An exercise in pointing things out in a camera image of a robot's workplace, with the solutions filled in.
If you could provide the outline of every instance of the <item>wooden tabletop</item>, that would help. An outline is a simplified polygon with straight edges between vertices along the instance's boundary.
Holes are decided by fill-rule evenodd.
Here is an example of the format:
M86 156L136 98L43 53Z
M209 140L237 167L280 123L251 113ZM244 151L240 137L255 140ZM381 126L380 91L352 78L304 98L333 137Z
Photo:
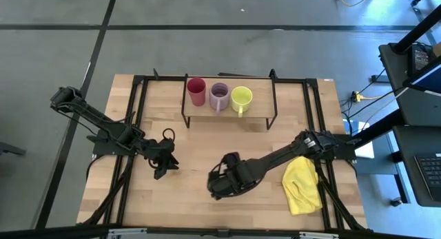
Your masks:
M132 85L132 75L117 74L107 102L105 114L113 119L125 116ZM319 92L326 128L344 133L334 81L319 79ZM134 110L139 100L139 92ZM314 124L318 119L312 90L309 91ZM287 163L269 171L262 183L252 191L235 198L214 200L207 191L207 174L224 154L239 152L242 159L260 158L290 143L308 128L301 84L276 84L278 117L267 130L265 120L258 118L195 117L189 129L181 116L182 81L149 81L141 129L147 138L162 138L162 131L171 127L176 132L175 157L179 170L168 171L160 180L153 179L151 169L137 156L127 196L123 224L135 227L192 227L230 229L321 230L321 211L292 216L281 184ZM91 168L85 186L80 212L82 222L92 215L109 191L115 156L104 156ZM338 194L347 209L366 226L356 175L341 160L334 161ZM334 208L329 197L331 224L336 227ZM111 221L116 220L116 197Z
M186 116L216 116L216 110L209 105L209 91L215 83L224 83L228 85L230 92L239 86L248 87L253 93L253 101L249 109L243 113L244 118L272 118L274 117L274 96L271 79L220 79L220 78L203 78L207 86L205 92L205 104L197 107L192 104L192 100L188 94L185 93L185 107L184 114ZM224 110L220 111L219 117L237 118L238 113L234 111L229 105Z

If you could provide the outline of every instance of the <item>computer monitor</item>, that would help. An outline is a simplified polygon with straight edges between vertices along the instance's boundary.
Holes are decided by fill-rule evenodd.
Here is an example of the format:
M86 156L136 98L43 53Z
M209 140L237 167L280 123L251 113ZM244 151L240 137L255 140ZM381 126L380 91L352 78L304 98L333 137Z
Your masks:
M441 56L404 81L403 86L441 96Z

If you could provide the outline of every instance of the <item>yellow towel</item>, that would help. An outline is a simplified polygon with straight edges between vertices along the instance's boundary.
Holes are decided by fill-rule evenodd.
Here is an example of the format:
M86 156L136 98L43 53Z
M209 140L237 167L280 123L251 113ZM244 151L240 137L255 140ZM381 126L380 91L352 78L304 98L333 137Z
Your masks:
M288 165L282 184L292 215L308 214L322 208L317 183L316 168L311 160L300 156Z

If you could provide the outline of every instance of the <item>mug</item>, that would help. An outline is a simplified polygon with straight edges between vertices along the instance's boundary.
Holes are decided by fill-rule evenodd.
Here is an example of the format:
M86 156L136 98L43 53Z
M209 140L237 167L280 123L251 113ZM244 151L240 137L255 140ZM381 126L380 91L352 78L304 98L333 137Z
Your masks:
M227 84L216 83L209 91L209 104L216 110L216 115L219 116L221 110L229 105L229 88Z
M195 106L205 104L205 81L202 78L191 78L187 83L187 91Z
M242 118L253 100L253 92L248 87L236 87L232 91L232 108Z

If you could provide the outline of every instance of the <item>mug handle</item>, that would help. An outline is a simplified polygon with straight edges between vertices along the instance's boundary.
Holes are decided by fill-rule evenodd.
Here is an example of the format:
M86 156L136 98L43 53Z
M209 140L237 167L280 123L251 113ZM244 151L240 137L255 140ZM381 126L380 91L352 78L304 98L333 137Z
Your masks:
M243 115L243 106L241 105L239 107L239 118L242 118L242 115Z
M218 100L216 104L216 115L219 116L220 112L221 112L221 101Z

